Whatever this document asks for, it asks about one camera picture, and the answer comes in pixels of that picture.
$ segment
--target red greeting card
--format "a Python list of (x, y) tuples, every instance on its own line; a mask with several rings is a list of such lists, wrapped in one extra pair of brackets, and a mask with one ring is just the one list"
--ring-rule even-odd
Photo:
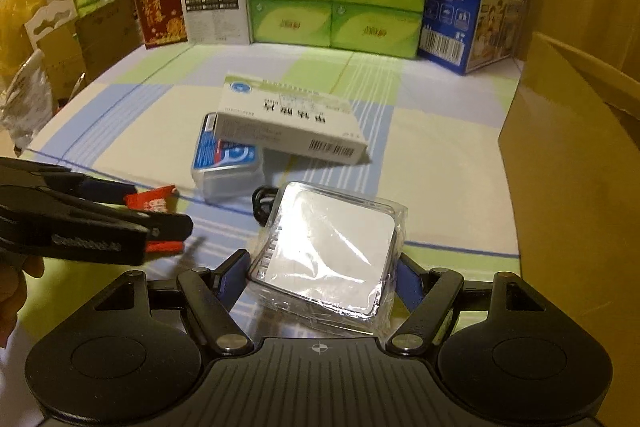
[(136, 0), (147, 48), (187, 39), (180, 0)]

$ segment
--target brown cardboard box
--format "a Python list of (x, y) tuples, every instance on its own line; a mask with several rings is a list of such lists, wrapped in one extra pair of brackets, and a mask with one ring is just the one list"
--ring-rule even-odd
[(598, 418), (640, 417), (640, 84), (534, 34), (500, 150), (522, 275), (613, 361)]
[(75, 34), (76, 19), (73, 19), (38, 41), (55, 100), (69, 98), (76, 82), (86, 73), (82, 48)]
[(139, 47), (134, 10), (133, 0), (115, 0), (38, 41), (56, 100), (69, 98), (82, 73), (91, 83)]

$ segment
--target blue logo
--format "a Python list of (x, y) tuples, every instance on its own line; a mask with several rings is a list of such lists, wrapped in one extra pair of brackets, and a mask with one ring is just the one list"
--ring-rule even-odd
[(231, 90), (235, 92), (249, 92), (251, 91), (251, 86), (244, 82), (232, 82)]

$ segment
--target black cable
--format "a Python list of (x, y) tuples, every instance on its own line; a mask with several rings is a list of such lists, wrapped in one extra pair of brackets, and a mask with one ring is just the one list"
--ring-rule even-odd
[(278, 189), (276, 187), (264, 185), (256, 188), (254, 195), (251, 196), (251, 202), (254, 206), (254, 217), (255, 220), (260, 223), (261, 227), (267, 224), (277, 193)]

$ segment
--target barcode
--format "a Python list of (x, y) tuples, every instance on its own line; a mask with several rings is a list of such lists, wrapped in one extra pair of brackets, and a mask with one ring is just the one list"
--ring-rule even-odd
[(425, 26), (422, 29), (422, 35), (420, 35), (420, 49), (459, 66), (462, 54), (465, 51), (465, 45)]
[(330, 152), (337, 156), (352, 156), (355, 152), (353, 147), (344, 147), (342, 145), (336, 145), (335, 143), (323, 142), (320, 140), (311, 140), (309, 150), (316, 152)]

